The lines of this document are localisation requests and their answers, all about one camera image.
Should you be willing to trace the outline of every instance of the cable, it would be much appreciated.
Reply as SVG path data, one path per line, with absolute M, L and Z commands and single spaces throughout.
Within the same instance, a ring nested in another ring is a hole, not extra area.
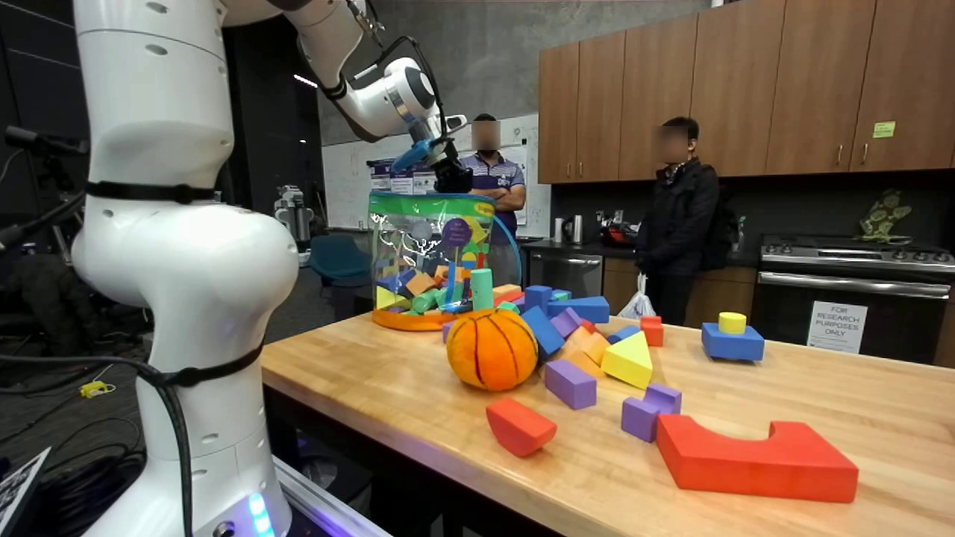
M 0 186 L 7 181 L 10 168 L 23 156 L 23 150 L 16 150 L 7 156 L 4 170 L 0 170 Z
M 175 398 L 172 384 L 168 384 L 168 375 L 160 369 L 141 365 L 141 362 L 113 357 L 113 354 L 77 354 L 77 357 L 0 354 L 0 362 L 13 362 L 13 365 L 123 365 L 123 366 L 131 366 L 147 384 L 152 384 L 171 416 L 171 425 L 172 425 L 175 450 L 180 450 L 181 535 L 192 535 L 195 514 L 192 514 L 187 428 L 184 428 L 180 398 Z

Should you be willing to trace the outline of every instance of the yellow block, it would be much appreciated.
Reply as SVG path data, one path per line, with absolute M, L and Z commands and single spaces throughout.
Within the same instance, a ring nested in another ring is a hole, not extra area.
M 639 332 L 626 341 L 605 346 L 604 372 L 626 384 L 647 387 L 654 378 L 654 354 L 647 338 Z
M 747 316 L 733 310 L 722 310 L 717 328 L 722 335 L 744 335 L 747 332 Z

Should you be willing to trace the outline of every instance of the orange ball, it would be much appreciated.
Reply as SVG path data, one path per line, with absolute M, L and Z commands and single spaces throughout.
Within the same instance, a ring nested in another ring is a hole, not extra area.
M 475 310 L 448 332 L 448 365 L 460 381 L 481 390 L 511 390 L 532 378 L 537 341 L 511 310 Z

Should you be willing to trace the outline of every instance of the kitchen cabinet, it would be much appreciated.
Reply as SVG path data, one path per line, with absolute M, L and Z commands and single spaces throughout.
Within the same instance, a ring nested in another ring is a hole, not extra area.
M 701 11 L 692 117 L 698 152 L 720 177 L 762 177 L 772 119 L 784 0 L 747 0 Z
M 623 32 L 539 55 L 539 181 L 622 177 Z
M 605 258 L 604 261 L 604 299 L 608 301 L 608 313 L 622 313 L 623 305 L 636 293 L 636 262 L 629 258 Z
M 955 4 L 877 0 L 853 170 L 953 168 Z
M 789 0 L 768 173 L 848 170 L 875 0 Z
M 738 310 L 747 320 L 751 316 L 756 268 L 728 266 L 701 271 L 692 281 L 686 326 L 698 328 L 701 323 L 717 323 L 720 310 Z
M 537 79 L 537 181 L 575 180 L 578 41 L 539 55 Z
M 622 180 L 654 180 L 644 162 L 644 123 L 690 117 L 696 17 L 623 32 Z

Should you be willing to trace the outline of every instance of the red block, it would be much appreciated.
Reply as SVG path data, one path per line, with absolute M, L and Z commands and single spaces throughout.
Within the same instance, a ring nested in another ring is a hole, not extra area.
M 807 425 L 772 422 L 771 440 L 741 441 L 686 416 L 656 419 L 659 454 L 681 489 L 853 502 L 860 469 Z
M 647 338 L 647 346 L 663 346 L 663 320 L 659 316 L 641 316 L 639 328 Z
M 516 457 L 537 454 L 557 434 L 548 419 L 511 398 L 487 405 L 487 425 L 495 434 L 498 444 L 505 444 Z

